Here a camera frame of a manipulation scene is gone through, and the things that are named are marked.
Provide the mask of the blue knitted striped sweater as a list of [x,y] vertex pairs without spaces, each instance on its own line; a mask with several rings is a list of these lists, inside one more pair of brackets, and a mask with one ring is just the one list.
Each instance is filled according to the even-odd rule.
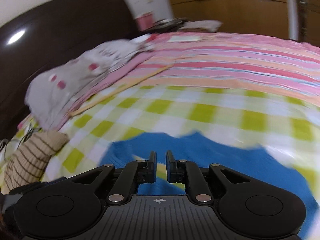
[[136,159],[148,159],[150,152],[155,151],[157,164],[161,165],[165,163],[168,150],[175,159],[193,161],[199,167],[218,163],[296,194],[306,207],[306,219],[299,236],[301,239],[308,238],[319,205],[306,179],[298,171],[279,163],[261,146],[245,149],[227,146],[209,140],[199,132],[179,138],[165,133],[142,133],[111,143],[98,164],[113,164],[116,168],[122,168]]

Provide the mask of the beige brown striped garment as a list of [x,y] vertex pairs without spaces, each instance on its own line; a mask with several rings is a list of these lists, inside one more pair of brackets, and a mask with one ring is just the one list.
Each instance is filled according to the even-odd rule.
[[65,133],[40,131],[33,133],[12,152],[1,167],[1,193],[41,180],[46,167],[55,154],[69,142]]

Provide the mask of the grey pillow with pink dots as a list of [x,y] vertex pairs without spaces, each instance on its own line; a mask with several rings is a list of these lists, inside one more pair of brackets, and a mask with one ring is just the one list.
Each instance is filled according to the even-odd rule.
[[25,104],[43,129],[60,129],[73,105],[109,75],[126,74],[124,66],[151,50],[149,42],[120,39],[104,42],[76,59],[39,74],[31,81]]

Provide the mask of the white flat card on bed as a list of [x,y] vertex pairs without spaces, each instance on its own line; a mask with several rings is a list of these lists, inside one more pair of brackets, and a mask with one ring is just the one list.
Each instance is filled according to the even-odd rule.
[[181,36],[181,35],[173,35],[168,39],[168,42],[197,42],[202,40],[202,37],[199,35],[187,35],[187,36]]

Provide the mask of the pink striped bed quilt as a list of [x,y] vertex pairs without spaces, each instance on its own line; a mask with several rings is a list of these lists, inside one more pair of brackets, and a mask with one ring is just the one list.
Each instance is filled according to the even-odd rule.
[[[173,35],[199,35],[197,42],[168,42]],[[137,54],[126,74],[104,78],[72,111],[111,85],[141,80],[144,86],[170,85],[245,89],[319,105],[319,48],[276,37],[231,33],[153,34],[152,49]]]

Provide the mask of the grey folded cloth on nightstand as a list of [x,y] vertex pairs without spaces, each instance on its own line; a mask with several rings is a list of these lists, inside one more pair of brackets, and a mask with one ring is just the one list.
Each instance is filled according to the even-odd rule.
[[214,33],[221,25],[223,23],[216,20],[189,21],[185,22],[178,30],[184,32]]

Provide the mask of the pink storage box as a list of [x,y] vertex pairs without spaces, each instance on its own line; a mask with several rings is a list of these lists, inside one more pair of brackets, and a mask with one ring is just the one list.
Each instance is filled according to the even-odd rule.
[[149,11],[136,16],[135,22],[139,31],[145,31],[146,29],[152,28],[155,23],[153,18],[153,12]]

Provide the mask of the dark brown headboard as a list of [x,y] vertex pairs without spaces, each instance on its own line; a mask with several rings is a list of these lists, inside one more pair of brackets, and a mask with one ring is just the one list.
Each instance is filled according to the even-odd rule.
[[24,97],[40,73],[139,30],[125,0],[52,0],[1,27],[1,138],[28,114]]

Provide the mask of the wooden wardrobe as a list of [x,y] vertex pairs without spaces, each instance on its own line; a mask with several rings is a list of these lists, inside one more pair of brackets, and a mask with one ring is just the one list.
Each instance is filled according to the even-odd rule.
[[287,39],[286,0],[169,0],[174,16],[193,21],[218,20],[219,31]]

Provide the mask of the wooden door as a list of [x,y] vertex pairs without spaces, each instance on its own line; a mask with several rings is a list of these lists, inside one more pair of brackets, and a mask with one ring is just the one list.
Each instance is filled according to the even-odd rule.
[[302,0],[304,41],[319,47],[319,0]]

